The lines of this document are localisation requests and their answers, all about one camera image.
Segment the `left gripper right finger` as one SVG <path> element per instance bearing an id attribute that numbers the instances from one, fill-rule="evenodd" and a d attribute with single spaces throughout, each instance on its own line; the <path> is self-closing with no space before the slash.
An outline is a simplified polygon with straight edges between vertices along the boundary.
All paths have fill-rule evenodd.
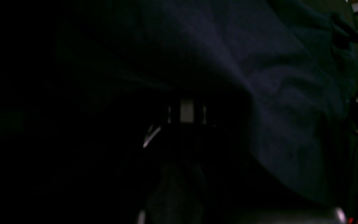
<path id="1" fill-rule="evenodd" d="M 181 99 L 181 149 L 207 149 L 213 139 L 213 116 L 207 99 Z"/>

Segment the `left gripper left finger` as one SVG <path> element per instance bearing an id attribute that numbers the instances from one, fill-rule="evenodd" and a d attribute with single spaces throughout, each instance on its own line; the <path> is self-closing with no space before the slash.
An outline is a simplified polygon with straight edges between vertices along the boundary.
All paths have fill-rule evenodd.
<path id="1" fill-rule="evenodd" d="M 173 133 L 180 124 L 180 107 L 178 104 L 164 104 L 152 119 L 142 142 L 142 150 L 152 149 Z"/>

